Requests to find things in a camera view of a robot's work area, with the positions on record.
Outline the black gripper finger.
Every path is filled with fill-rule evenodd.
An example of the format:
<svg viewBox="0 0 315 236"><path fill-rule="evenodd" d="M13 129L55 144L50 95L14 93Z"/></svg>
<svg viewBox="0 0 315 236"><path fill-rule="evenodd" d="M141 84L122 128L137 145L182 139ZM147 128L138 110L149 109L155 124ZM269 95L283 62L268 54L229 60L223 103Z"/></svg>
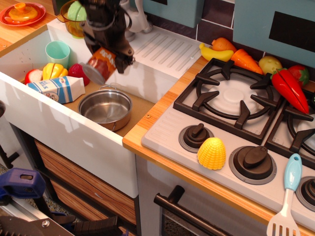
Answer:
<svg viewBox="0 0 315 236"><path fill-rule="evenodd" d="M84 37L85 43L89 49L89 51L91 52L91 54L93 55L98 49L101 48L101 46L95 42L93 39L85 36Z"/></svg>
<svg viewBox="0 0 315 236"><path fill-rule="evenodd" d="M115 65L118 73L124 74L126 68L135 62L134 50L128 46L115 51Z"/></svg>

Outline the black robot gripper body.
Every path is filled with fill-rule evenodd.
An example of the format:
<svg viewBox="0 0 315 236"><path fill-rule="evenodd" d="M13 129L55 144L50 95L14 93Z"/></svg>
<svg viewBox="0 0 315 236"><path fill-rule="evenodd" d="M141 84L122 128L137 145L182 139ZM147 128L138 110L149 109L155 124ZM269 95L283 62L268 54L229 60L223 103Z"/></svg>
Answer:
<svg viewBox="0 0 315 236"><path fill-rule="evenodd" d="M119 0L81 0L87 19L82 25L85 36L115 53L130 46L125 38L125 11Z"/></svg>

